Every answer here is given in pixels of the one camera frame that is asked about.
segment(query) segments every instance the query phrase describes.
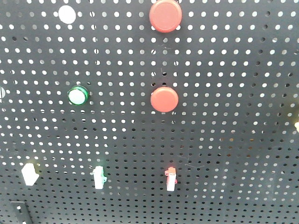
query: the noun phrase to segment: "white plastic clip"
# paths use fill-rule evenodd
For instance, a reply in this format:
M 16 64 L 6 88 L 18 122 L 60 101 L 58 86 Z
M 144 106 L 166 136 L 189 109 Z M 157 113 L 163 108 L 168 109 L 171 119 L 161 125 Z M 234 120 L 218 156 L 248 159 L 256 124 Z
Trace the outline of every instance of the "white plastic clip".
M 176 179 L 176 169 L 169 167 L 168 170 L 165 171 L 165 175 L 167 176 L 167 191 L 174 191 L 174 185 L 178 182 Z
M 96 166 L 93 170 L 94 185 L 96 189 L 103 189 L 107 177 L 104 176 L 104 169 L 102 166 Z
M 27 186 L 33 186 L 39 178 L 39 174 L 36 173 L 33 163 L 26 163 L 22 168 L 22 174 Z
M 295 128 L 297 129 L 297 132 L 299 132 L 299 121 L 295 123 Z

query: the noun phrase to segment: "perforated metal panel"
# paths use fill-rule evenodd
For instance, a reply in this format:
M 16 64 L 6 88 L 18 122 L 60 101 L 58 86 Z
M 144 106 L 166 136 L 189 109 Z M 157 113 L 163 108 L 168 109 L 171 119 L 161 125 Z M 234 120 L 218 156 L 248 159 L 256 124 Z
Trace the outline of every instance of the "perforated metal panel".
M 169 34 L 153 2 L 0 0 L 2 224 L 11 201 L 35 224 L 298 223 L 298 0 L 183 0 Z M 166 114 L 150 105 L 162 85 L 179 95 Z

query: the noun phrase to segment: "hole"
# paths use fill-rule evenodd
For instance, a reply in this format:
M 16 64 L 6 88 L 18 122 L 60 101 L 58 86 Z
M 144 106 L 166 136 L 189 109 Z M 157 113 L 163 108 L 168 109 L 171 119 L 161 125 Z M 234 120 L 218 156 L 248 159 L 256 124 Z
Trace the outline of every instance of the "hole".
M 61 6 L 58 11 L 58 16 L 61 22 L 72 24 L 76 19 L 76 12 L 70 6 Z

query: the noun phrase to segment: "white light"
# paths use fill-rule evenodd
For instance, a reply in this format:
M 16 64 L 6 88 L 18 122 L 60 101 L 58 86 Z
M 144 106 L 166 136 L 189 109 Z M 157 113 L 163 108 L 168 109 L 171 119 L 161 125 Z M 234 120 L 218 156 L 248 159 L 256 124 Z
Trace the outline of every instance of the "white light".
M 295 128 L 297 128 L 297 132 L 299 132 L 299 122 L 295 124 Z
M 58 11 L 60 20 L 66 24 L 72 24 L 76 20 L 76 12 L 70 6 L 61 6 Z
M 107 177 L 104 176 L 104 169 L 102 166 L 97 166 L 93 170 L 94 185 L 96 189 L 103 189 Z
M 80 90 L 72 90 L 69 92 L 69 100 L 71 103 L 81 105 L 85 102 L 85 95 Z
M 174 186 L 176 183 L 176 174 L 168 174 L 167 178 L 167 191 L 174 191 Z
M 22 174 L 27 186 L 33 186 L 39 178 L 39 174 L 36 173 L 33 163 L 27 163 L 22 169 Z

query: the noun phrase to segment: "pegboard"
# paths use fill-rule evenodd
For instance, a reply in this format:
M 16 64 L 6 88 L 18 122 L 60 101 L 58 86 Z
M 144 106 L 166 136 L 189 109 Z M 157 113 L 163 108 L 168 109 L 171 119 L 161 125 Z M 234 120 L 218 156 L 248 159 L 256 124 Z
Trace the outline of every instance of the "pegboard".
M 0 0 L 2 224 L 11 201 L 34 224 L 298 223 L 298 0 L 182 0 L 168 34 L 154 2 Z M 174 111 L 152 108 L 160 86 Z

